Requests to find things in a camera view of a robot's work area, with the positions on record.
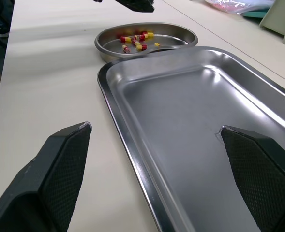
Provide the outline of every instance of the table surface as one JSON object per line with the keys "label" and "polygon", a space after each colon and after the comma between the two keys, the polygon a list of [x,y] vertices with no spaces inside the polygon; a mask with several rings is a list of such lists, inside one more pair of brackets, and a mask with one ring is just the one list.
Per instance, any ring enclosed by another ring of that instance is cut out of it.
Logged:
{"label": "table surface", "polygon": [[0,86],[0,196],[61,128],[93,132],[69,231],[155,232],[157,228],[97,83],[102,30],[135,22],[189,28],[198,45],[227,50],[285,88],[282,37],[199,1],[156,0],[152,14],[113,0],[16,0]]}

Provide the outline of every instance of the plastic bag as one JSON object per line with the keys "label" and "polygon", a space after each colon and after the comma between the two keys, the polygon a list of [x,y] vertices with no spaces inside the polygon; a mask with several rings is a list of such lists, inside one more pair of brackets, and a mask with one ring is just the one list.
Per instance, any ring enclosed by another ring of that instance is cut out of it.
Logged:
{"label": "plastic bag", "polygon": [[267,9],[272,6],[274,0],[205,0],[215,8],[229,12],[242,14],[247,11]]}

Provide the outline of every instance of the oval metal dish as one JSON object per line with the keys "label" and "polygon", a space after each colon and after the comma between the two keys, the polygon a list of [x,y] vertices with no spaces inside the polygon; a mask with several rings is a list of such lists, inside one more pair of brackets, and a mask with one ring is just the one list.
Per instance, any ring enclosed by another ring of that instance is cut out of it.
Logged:
{"label": "oval metal dish", "polygon": [[[145,51],[137,51],[130,43],[125,44],[131,52],[126,54],[122,50],[123,43],[120,42],[120,36],[139,35],[142,31],[153,32],[154,37],[149,37],[141,44],[147,44]],[[95,46],[100,51],[102,59],[110,62],[114,59],[124,57],[134,57],[157,51],[166,51],[183,47],[193,47],[198,43],[197,36],[187,28],[169,24],[169,23],[134,23],[102,31],[95,39]]]}

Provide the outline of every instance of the tray rim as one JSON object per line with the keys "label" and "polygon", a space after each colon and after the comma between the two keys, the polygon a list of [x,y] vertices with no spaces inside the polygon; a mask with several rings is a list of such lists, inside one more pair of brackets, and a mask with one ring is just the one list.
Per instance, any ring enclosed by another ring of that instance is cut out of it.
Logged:
{"label": "tray rim", "polygon": [[[230,52],[227,52],[219,48],[208,47],[208,46],[195,46],[195,47],[192,47],[191,50],[193,52],[197,52],[200,50],[211,50],[211,51],[217,51],[225,55],[228,55],[231,58],[233,58],[236,62],[240,63],[245,68],[247,68],[249,71],[253,72],[258,78],[265,81],[266,84],[269,84],[276,91],[279,91],[280,93],[283,93],[285,95],[285,89],[283,87],[281,87],[280,85],[278,85],[277,83],[275,83],[274,81],[266,77],[263,73],[256,70],[255,68],[250,66],[248,63],[246,63],[245,61],[243,61],[242,59],[240,59],[239,57],[235,56],[234,54]],[[162,203],[160,196],[158,192],[156,191],[156,187],[152,182],[152,179],[147,171],[145,164],[143,163],[143,160],[134,143],[134,140],[129,134],[129,129],[126,126],[126,123],[122,117],[121,111],[118,108],[116,100],[114,99],[112,92],[108,86],[108,82],[106,79],[106,73],[112,66],[120,62],[125,62],[127,60],[144,58],[144,57],[165,56],[169,53],[173,55],[174,53],[178,53],[178,52],[181,53],[181,52],[184,52],[184,50],[178,49],[178,50],[163,51],[160,53],[151,53],[151,54],[144,54],[144,55],[139,54],[139,56],[135,56],[135,57],[117,59],[110,63],[105,64],[99,70],[98,75],[97,75],[98,84],[104,96],[105,102],[109,108],[110,114],[113,118],[113,122],[117,128],[117,131],[119,133],[123,146],[126,150],[127,156],[134,169],[135,175],[138,179],[143,195],[145,196],[145,199],[147,201],[151,214],[154,218],[155,224],[160,232],[166,232],[166,231],[175,232],[176,230],[173,227],[173,222],[170,220],[168,213],[165,211],[164,204]]]}
{"label": "tray rim", "polygon": [[[191,32],[194,36],[195,36],[195,39],[193,42],[187,44],[187,45],[176,45],[176,46],[160,46],[160,47],[157,47],[157,48],[153,48],[153,49],[148,49],[148,50],[145,50],[145,51],[142,51],[142,52],[139,52],[139,53],[119,53],[119,52],[112,52],[110,50],[107,50],[105,48],[103,48],[100,44],[99,44],[99,37],[109,31],[109,30],[112,30],[112,29],[117,29],[117,28],[123,28],[123,27],[126,27],[126,26],[139,26],[139,25],[145,25],[145,24],[165,24],[165,25],[171,25],[171,26],[175,26],[175,27],[179,27],[179,28],[183,28],[189,32]],[[177,24],[173,24],[173,23],[164,23],[164,22],[143,22],[143,23],[130,23],[130,24],[123,24],[123,25],[120,25],[120,26],[115,26],[115,27],[111,27],[111,28],[107,28],[105,30],[103,30],[102,32],[100,32],[96,38],[95,38],[95,47],[97,48],[97,50],[99,50],[100,52],[106,54],[106,55],[109,55],[109,56],[113,56],[113,57],[116,57],[116,58],[128,58],[128,57],[138,57],[140,55],[145,55],[145,54],[148,54],[148,53],[151,53],[151,52],[154,52],[154,51],[161,51],[161,50],[174,50],[174,49],[179,49],[179,48],[184,48],[184,47],[193,47],[195,46],[197,43],[198,43],[198,37],[197,35],[192,32],[191,30],[189,30],[188,28],[185,28],[183,26],[180,26],[180,25],[177,25]]]}

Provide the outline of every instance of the stainless steel tray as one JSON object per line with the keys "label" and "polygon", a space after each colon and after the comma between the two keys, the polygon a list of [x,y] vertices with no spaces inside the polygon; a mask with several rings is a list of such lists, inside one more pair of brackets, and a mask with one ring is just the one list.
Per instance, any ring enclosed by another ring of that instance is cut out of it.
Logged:
{"label": "stainless steel tray", "polygon": [[216,134],[243,128],[285,150],[284,89],[212,47],[116,60],[98,81],[160,231],[260,231]]}
{"label": "stainless steel tray", "polygon": [[[126,54],[122,50],[120,36],[139,35],[142,31],[154,33],[142,44],[147,44],[145,51],[137,51],[131,43],[126,43],[131,52]],[[187,28],[169,23],[133,23],[102,31],[95,39],[95,46],[100,51],[104,61],[110,62],[117,58],[136,57],[151,52],[166,51],[182,47],[195,46],[198,43],[197,36]]]}

